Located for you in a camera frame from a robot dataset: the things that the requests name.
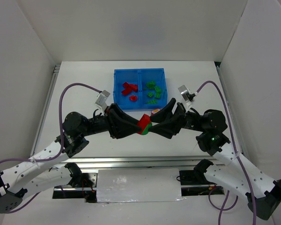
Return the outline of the red green lego stack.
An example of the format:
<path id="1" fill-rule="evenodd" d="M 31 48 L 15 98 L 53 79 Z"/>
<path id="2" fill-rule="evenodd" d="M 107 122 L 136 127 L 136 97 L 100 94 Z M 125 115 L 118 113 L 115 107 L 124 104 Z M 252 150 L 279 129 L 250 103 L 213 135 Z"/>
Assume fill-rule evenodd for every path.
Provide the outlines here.
<path id="1" fill-rule="evenodd" d="M 138 132 L 140 135 L 146 135 L 149 132 L 149 128 L 152 126 L 152 122 L 150 116 L 147 114 L 143 114 L 142 118 L 137 123 L 137 126 L 141 128 L 141 131 Z"/>

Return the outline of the green 2x4 lego plate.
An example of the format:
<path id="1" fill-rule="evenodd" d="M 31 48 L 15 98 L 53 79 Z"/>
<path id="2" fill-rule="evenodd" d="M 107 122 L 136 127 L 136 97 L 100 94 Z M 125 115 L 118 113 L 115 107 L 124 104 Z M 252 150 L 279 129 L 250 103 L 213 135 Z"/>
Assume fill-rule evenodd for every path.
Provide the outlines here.
<path id="1" fill-rule="evenodd" d="M 157 100 L 150 100 L 150 101 L 147 101 L 146 102 L 146 104 L 150 104 L 150 105 L 155 105 L 155 104 L 157 104 L 158 102 L 157 102 Z"/>

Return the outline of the flower lego stack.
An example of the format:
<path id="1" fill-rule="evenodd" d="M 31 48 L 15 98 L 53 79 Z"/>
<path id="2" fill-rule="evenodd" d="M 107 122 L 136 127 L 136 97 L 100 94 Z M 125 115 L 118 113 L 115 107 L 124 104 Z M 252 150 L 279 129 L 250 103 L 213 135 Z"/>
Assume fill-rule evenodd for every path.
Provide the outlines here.
<path id="1" fill-rule="evenodd" d="M 158 113 L 159 111 L 160 111 L 161 109 L 154 109 L 154 110 L 152 110 L 151 111 L 151 115 L 154 115 L 154 114 L 156 114 L 156 113 Z"/>

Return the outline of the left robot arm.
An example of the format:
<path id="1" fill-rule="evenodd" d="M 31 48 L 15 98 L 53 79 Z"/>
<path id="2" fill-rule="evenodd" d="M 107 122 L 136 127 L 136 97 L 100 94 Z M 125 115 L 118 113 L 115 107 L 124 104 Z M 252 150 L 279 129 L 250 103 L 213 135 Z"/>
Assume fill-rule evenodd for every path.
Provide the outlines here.
<path id="1" fill-rule="evenodd" d="M 83 182 L 83 173 L 76 163 L 64 162 L 81 152 L 89 141 L 89 135 L 109 132 L 114 139 L 121 139 L 141 131 L 138 120 L 123 112 L 117 104 L 111 104 L 104 113 L 91 119 L 78 112 L 69 113 L 62 124 L 62 133 L 55 141 L 29 159 L 0 171 L 0 214 L 12 213 L 31 195 L 43 190 Z"/>

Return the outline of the green stepped lego brick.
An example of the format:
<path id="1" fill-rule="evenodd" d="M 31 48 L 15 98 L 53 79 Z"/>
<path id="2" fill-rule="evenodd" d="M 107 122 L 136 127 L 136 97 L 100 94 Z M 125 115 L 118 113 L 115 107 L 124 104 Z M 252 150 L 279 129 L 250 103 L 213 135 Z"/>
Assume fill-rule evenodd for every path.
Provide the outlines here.
<path id="1" fill-rule="evenodd" d="M 145 89 L 146 90 L 154 90 L 155 89 L 155 81 L 150 81 L 145 83 Z"/>

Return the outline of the green square lego brick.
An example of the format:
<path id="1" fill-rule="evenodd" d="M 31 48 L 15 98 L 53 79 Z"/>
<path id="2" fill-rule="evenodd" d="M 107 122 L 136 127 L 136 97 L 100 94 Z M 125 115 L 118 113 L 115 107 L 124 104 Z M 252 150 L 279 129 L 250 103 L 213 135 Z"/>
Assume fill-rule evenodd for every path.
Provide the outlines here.
<path id="1" fill-rule="evenodd" d="M 161 93 L 162 93 L 161 88 L 159 86 L 155 86 L 154 90 L 155 90 L 155 98 L 156 99 L 160 99 L 161 98 Z"/>

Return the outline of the red arch lego piece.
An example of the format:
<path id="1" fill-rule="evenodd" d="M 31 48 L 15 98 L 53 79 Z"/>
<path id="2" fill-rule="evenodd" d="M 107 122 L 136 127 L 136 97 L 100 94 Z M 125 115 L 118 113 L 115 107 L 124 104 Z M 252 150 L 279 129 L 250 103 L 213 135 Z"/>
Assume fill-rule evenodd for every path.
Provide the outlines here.
<path id="1" fill-rule="evenodd" d="M 138 98 L 137 98 L 136 95 L 131 95 L 131 96 L 129 96 L 129 100 L 133 101 L 133 102 L 136 102 L 138 100 Z"/>

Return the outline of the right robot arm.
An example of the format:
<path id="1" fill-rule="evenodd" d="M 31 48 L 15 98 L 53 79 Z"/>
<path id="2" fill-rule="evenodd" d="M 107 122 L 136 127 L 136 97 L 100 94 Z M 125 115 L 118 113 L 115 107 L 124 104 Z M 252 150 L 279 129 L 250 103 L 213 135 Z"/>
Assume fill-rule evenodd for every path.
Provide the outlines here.
<path id="1" fill-rule="evenodd" d="M 196 111 L 186 111 L 182 103 L 173 98 L 150 119 L 155 125 L 149 131 L 168 139 L 183 128 L 199 131 L 201 134 L 196 137 L 199 148 L 234 175 L 203 159 L 193 170 L 196 179 L 218 184 L 243 198 L 258 218 L 268 220 L 271 217 L 281 203 L 281 180 L 269 177 L 242 153 L 235 152 L 232 142 L 223 134 L 228 126 L 221 111 L 210 109 L 200 115 Z"/>

